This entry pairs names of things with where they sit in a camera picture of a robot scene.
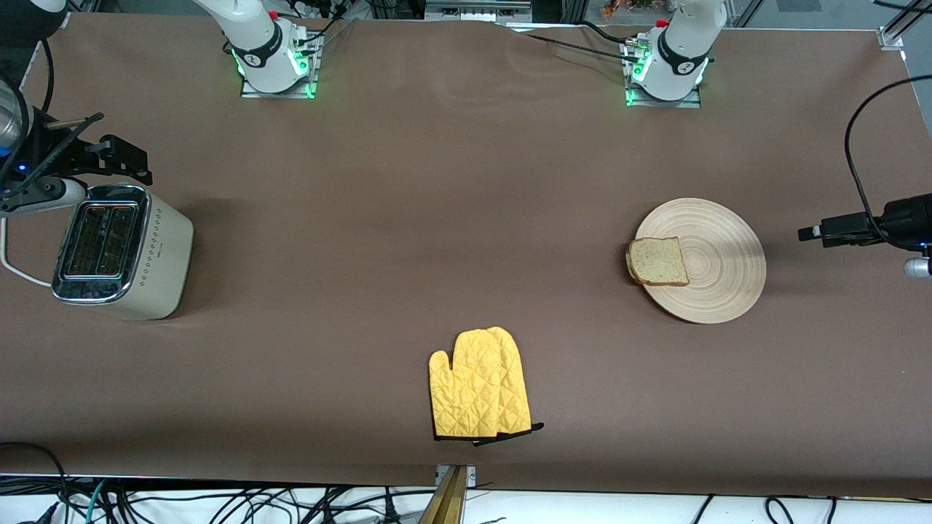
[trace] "black cable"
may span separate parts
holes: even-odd
[[[120,508],[120,515],[123,516],[123,521],[124,521],[126,524],[139,524],[139,519],[136,518],[136,516],[132,513],[132,507],[130,507],[130,496],[129,496],[129,494],[126,492],[126,490],[125,490],[125,489],[121,489],[121,490],[116,494],[116,496],[117,496],[117,497],[116,497],[116,505],[117,505],[117,507]],[[126,519],[126,515],[127,515],[127,514],[124,513],[124,510],[126,510],[126,512],[128,512],[128,514],[129,514],[129,516],[130,516],[130,520],[127,520],[127,519]]]
[[[835,519],[835,508],[838,507],[838,498],[829,497],[831,500],[831,506],[829,506],[829,516],[825,518],[825,524],[831,524],[831,521]]]
[[[873,102],[874,99],[876,99],[880,95],[886,93],[887,91],[891,89],[902,86],[904,84],[912,84],[914,82],[920,82],[923,80],[930,80],[930,79],[932,79],[932,75],[911,76],[909,78],[904,78],[902,80],[893,82],[892,84],[887,84],[883,86],[882,88],[876,90],[871,96],[869,96],[864,102],[862,102],[861,105],[857,107],[857,110],[851,116],[851,119],[848,120],[847,128],[844,130],[844,157],[848,161],[848,169],[851,171],[851,176],[853,176],[855,179],[855,186],[857,186],[857,195],[861,198],[861,203],[864,205],[864,212],[868,216],[868,222],[870,223],[870,227],[874,230],[875,233],[877,233],[877,235],[883,241],[885,241],[886,243],[894,247],[898,247],[899,249],[905,249],[906,251],[920,251],[921,252],[923,251],[923,249],[921,246],[918,246],[918,245],[907,246],[907,245],[903,245],[901,243],[892,241],[889,235],[886,234],[886,231],[883,231],[882,229],[880,229],[880,226],[878,226],[877,220],[873,216],[873,211],[870,210],[870,203],[868,202],[867,195],[864,193],[864,186],[861,184],[861,178],[857,174],[857,168],[855,167],[855,161],[851,156],[851,130],[855,127],[855,122],[857,121],[857,118],[860,117],[861,112],[864,111],[864,108],[867,107],[869,103]]]
[[[224,510],[226,509],[226,507],[229,506],[229,505],[231,505],[232,503],[234,503],[239,497],[246,497],[246,499],[245,499],[243,502],[241,502],[241,503],[237,504],[236,506],[234,506],[233,509],[230,510],[230,512],[226,514],[226,517],[224,517],[223,520],[221,520],[220,522],[223,522],[224,520],[227,520],[227,519],[230,517],[230,515],[233,514],[234,511],[236,511],[236,510],[237,510],[240,506],[242,506],[243,504],[248,503],[248,502],[253,498],[253,496],[255,496],[257,493],[252,493],[252,496],[250,496],[249,490],[246,489],[246,490],[240,491],[240,492],[239,492],[238,494],[236,494],[236,495],[233,495],[232,497],[230,497],[230,500],[226,501],[226,502],[224,503],[224,505],[220,506],[220,509],[218,509],[217,512],[213,514],[213,517],[211,517],[211,521],[210,521],[208,524],[213,524],[213,522],[214,522],[218,517],[220,517],[220,514],[222,514],[222,513],[224,512]]]
[[[787,521],[789,522],[789,524],[795,524],[793,522],[793,517],[791,517],[789,514],[789,510],[787,510],[787,507],[783,505],[783,502],[781,502],[780,499],[776,497],[767,497],[767,500],[763,502],[763,510],[767,513],[767,518],[769,518],[770,521],[773,522],[773,524],[780,524],[780,523],[776,521],[776,518],[774,518],[774,514],[770,512],[771,503],[776,503],[778,506],[780,506],[780,509],[783,510],[783,515],[787,517]]]
[[[926,15],[929,13],[932,13],[932,9],[927,8],[927,7],[923,8],[923,7],[901,6],[900,4],[893,4],[891,2],[885,2],[884,0],[871,0],[871,2],[873,2],[875,5],[880,6],[880,7],[890,7],[891,9],[899,9],[900,12],[924,13]]]
[[[307,44],[307,42],[313,42],[314,40],[317,40],[318,38],[323,36],[323,34],[326,33],[328,29],[330,29],[330,26],[335,24],[336,21],[338,20],[342,20],[342,19],[340,19],[340,17],[334,16],[332,19],[330,19],[329,22],[327,22],[327,25],[323,26],[323,29],[321,29],[318,33],[316,33],[314,36],[309,36],[308,38],[305,38],[304,40],[298,40],[297,45],[303,46]]]
[[[702,514],[706,512],[708,503],[712,502],[712,499],[715,498],[715,493],[709,493],[706,497],[706,500],[699,506],[699,511],[696,513],[695,518],[692,520],[692,524],[699,524],[699,521],[702,520]]]
[[[404,496],[407,496],[407,495],[430,495],[430,494],[434,494],[435,492],[436,492],[436,490],[402,491],[402,492],[400,492],[400,493],[394,493],[394,494],[392,494],[391,496],[392,496],[392,497],[404,497]],[[363,499],[363,500],[361,500],[361,501],[359,501],[359,502],[352,503],[352,504],[350,504],[350,505],[341,507],[341,508],[339,508],[338,510],[336,510],[336,511],[334,512],[334,514],[333,514],[332,517],[330,517],[330,518],[325,518],[324,520],[322,520],[322,521],[320,522],[320,524],[332,524],[332,523],[334,522],[334,519],[337,518],[337,517],[339,517],[339,515],[340,515],[341,513],[346,512],[346,511],[351,511],[351,510],[353,510],[353,509],[355,509],[355,508],[358,508],[358,507],[360,507],[360,506],[362,506],[362,505],[365,505],[365,504],[368,504],[368,503],[371,503],[371,502],[374,502],[374,501],[377,501],[377,500],[380,500],[380,499],[384,499],[384,498],[385,498],[385,495],[377,495],[377,496],[375,496],[375,497],[369,497],[368,499]]]
[[[323,504],[323,509],[322,509],[323,518],[327,519],[333,516],[334,513],[330,507],[330,504],[335,500],[336,500],[336,497],[328,500],[327,502]]]
[[[17,157],[22,149],[22,145],[26,143],[26,135],[29,134],[29,105],[26,103],[26,98],[22,96],[22,91],[20,87],[13,82],[13,80],[7,75],[6,72],[0,71],[0,80],[3,83],[7,84],[7,87],[13,91],[13,95],[16,97],[17,105],[20,107],[20,115],[22,115],[22,123],[20,124],[20,135],[16,137],[16,140],[13,142],[13,146],[10,148],[9,155],[7,156],[8,160],[4,163],[3,167],[0,167],[0,188],[3,187],[3,183],[7,179],[9,170],[13,168],[15,161],[12,161]]]
[[[209,495],[198,495],[196,497],[141,497],[139,499],[133,499],[131,503],[144,503],[146,501],[164,501],[164,502],[174,502],[174,503],[187,503],[191,501],[200,501],[203,499],[223,499],[231,496],[241,496],[241,495],[231,495],[229,493],[212,493]]]
[[[587,48],[584,46],[577,46],[576,44],[570,44],[570,42],[561,42],[560,40],[554,40],[553,38],[547,38],[546,36],[537,36],[536,34],[528,34],[528,36],[530,36],[531,38],[535,38],[537,40],[542,40],[544,42],[550,42],[551,44],[557,44],[558,46],[566,46],[568,48],[579,49],[582,51],[595,53],[596,55],[612,57],[618,60],[623,60],[623,61],[628,61],[628,62],[637,62],[637,58],[632,57],[632,56],[624,56],[624,55],[620,55],[617,53],[609,53],[607,51],[602,51],[599,49]]]
[[[64,152],[65,148],[68,147],[68,145],[71,145],[72,142],[77,140],[77,136],[79,134],[84,132],[84,130],[90,127],[91,124],[93,124],[97,120],[100,120],[101,118],[103,118],[103,113],[94,113],[90,117],[85,118],[84,121],[81,122],[80,125],[78,125],[76,128],[71,130],[70,133],[68,133],[68,136],[66,136],[64,140],[59,142],[55,147],[52,148],[51,151],[48,152],[48,154],[46,155],[46,159],[42,160],[42,163],[40,163],[38,166],[33,167],[33,170],[26,176],[26,178],[22,180],[22,182],[20,182],[18,186],[14,187],[13,189],[10,189],[7,193],[0,196],[0,200],[11,199],[19,195],[21,192],[23,192],[26,189],[26,187],[33,182],[33,180],[42,176],[42,173],[45,172],[45,170],[48,168],[49,165],[51,165],[52,163],[55,162],[55,160],[58,159],[58,157]]]
[[[297,4],[297,0],[286,0],[286,1],[288,2],[288,7],[290,7],[291,10],[295,12],[295,15],[299,19],[303,19],[304,17],[301,16],[301,13],[298,12],[297,7],[295,6],[295,4]]]
[[[105,491],[101,491],[98,498],[101,503],[101,507],[103,508],[104,521],[106,521],[107,524],[116,524],[117,518],[114,517],[114,508],[113,505],[110,504],[110,494]]]
[[[321,513],[326,505],[332,503],[349,490],[351,490],[351,487],[347,486],[335,487],[333,491],[331,491],[331,488],[327,488],[321,499],[314,504],[314,507],[310,508],[307,514],[304,515],[304,518],[300,519],[298,524],[309,524],[311,520]]]
[[[289,489],[281,490],[281,491],[279,491],[278,493],[275,493],[274,495],[269,495],[268,498],[265,499],[263,502],[258,503],[258,504],[255,504],[255,505],[253,505],[253,503],[250,502],[250,503],[249,503],[249,505],[250,505],[249,511],[246,512],[246,517],[242,520],[242,524],[246,524],[246,521],[249,520],[250,517],[255,518],[255,513],[256,513],[257,511],[259,511],[260,509],[262,509],[262,506],[265,506],[265,505],[273,505],[272,502],[273,502],[275,499],[281,497],[281,496],[282,496],[283,494],[285,494],[287,491],[289,491]]]
[[[136,514],[136,517],[139,517],[139,518],[141,518],[142,520],[144,520],[144,521],[146,522],[146,524],[156,524],[155,522],[153,522],[153,521],[149,520],[148,518],[146,518],[146,516],[143,515],[142,513],[140,513],[138,509],[132,507],[132,505],[130,505],[129,508],[130,508],[130,511],[131,511],[132,513],[135,513],[135,514]]]
[[[272,509],[277,509],[279,511],[285,512],[285,514],[288,515],[288,524],[295,524],[295,516],[292,515],[291,511],[289,511],[288,508],[279,506],[277,504],[265,504],[265,503],[254,504],[252,501],[249,502],[249,511],[246,512],[246,518],[243,519],[242,524],[246,524],[247,522],[251,522],[254,524],[255,514],[258,513],[258,510],[262,509],[263,505],[266,505],[267,507],[270,507]]]
[[[59,478],[42,478],[42,477],[0,477],[0,488],[3,488],[3,492],[6,495],[30,495],[30,494],[46,494],[50,491],[58,496],[58,499],[61,503],[66,504],[65,514],[69,516],[70,511],[74,510],[79,515],[79,520],[84,521],[86,516],[86,510],[88,507],[86,505],[81,505],[70,500],[70,497],[75,495],[81,495],[90,499],[92,493],[92,485],[96,483],[88,484],[83,482],[81,479],[66,478],[65,490],[67,491],[67,496],[65,498],[62,494],[62,484]],[[112,521],[110,515],[104,513],[100,517],[94,519],[94,522],[100,521],[104,518],[108,518],[108,521]]]
[[[604,32],[604,31],[602,31],[602,28],[601,28],[601,27],[595,25],[594,23],[592,23],[592,22],[590,22],[590,21],[588,21],[588,20],[580,20],[580,21],[576,22],[574,25],[584,25],[584,26],[588,27],[589,29],[592,29],[593,31],[595,31],[596,33],[598,33],[599,36],[601,36],[602,38],[605,38],[606,40],[608,40],[608,41],[610,41],[610,42],[614,42],[614,43],[616,43],[616,44],[623,44],[623,43],[624,43],[624,38],[619,38],[618,36],[612,36],[611,34],[608,34],[608,33]]]
[[[402,524],[402,516],[398,515],[395,510],[395,502],[391,499],[391,489],[385,487],[385,518],[382,519],[385,524]]]
[[[55,510],[58,509],[58,506],[59,503],[54,503],[53,505],[49,506],[46,512],[42,514],[42,517],[40,517],[35,522],[35,524],[50,524],[52,517],[55,516]]]
[[[55,469],[57,469],[59,472],[59,480],[62,482],[62,493],[59,495],[59,498],[64,499],[64,522],[71,522],[71,520],[69,519],[70,516],[68,515],[69,506],[70,506],[70,503],[68,502],[68,483],[65,481],[65,478],[68,476],[68,474],[64,472],[64,467],[62,466],[62,462],[58,460],[58,457],[55,456],[55,453],[52,453],[51,451],[48,450],[48,448],[44,446],[39,446],[38,444],[33,444],[32,442],[20,442],[20,441],[0,442],[0,449],[3,449],[3,448],[24,448],[24,449],[32,449],[35,451],[39,451],[45,454],[47,457],[49,457],[52,460],[52,462],[55,463]]]
[[[52,50],[48,47],[48,40],[43,38],[42,49],[46,52],[46,66],[48,67],[48,81],[46,83],[46,98],[42,101],[42,112],[47,113],[52,104],[52,93],[55,91],[55,63],[52,61]]]

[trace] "quilted fabric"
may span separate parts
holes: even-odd
[[[531,429],[521,356],[500,327],[460,333],[453,365],[431,355],[431,405],[439,437],[490,438]]]
[[[499,390],[499,433],[520,433],[530,430],[528,390],[524,383],[521,354],[512,334],[500,327],[487,330],[501,347],[501,389]]]

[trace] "wooden plate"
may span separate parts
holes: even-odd
[[[679,238],[690,284],[645,285],[662,308],[698,324],[728,322],[757,302],[767,264],[750,226],[715,202],[671,200],[644,219],[636,238]]]

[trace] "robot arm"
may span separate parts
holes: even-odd
[[[276,93],[308,74],[308,31],[276,20],[259,0],[193,0],[220,24],[243,77],[257,90]]]
[[[684,98],[702,81],[708,52],[727,18],[724,0],[680,0],[669,25],[639,35],[648,40],[649,54],[632,79],[659,100]]]
[[[193,1],[223,28],[253,88],[287,90],[308,74],[304,27],[273,20],[260,0]],[[0,13],[0,43],[32,46],[62,25],[65,0],[0,0]],[[0,81],[0,217],[79,203],[85,187],[71,177],[81,173],[119,174],[152,184],[147,155],[139,147],[114,135],[98,144],[77,139],[94,119],[58,122],[26,102],[11,79]]]

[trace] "metal bracket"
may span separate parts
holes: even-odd
[[[880,49],[884,51],[899,51],[903,49],[903,39],[897,37],[893,41],[889,41],[889,34],[886,32],[884,26],[877,28],[877,42],[880,44]]]
[[[932,0],[911,0],[904,7],[890,22],[877,30],[877,41],[884,51],[903,49],[903,35],[925,16],[924,9],[932,8]]]
[[[457,464],[437,464],[437,469],[433,472],[433,485],[440,486],[440,483],[443,482],[446,474],[456,466]],[[475,465],[466,465],[466,478],[466,487],[475,488]]]

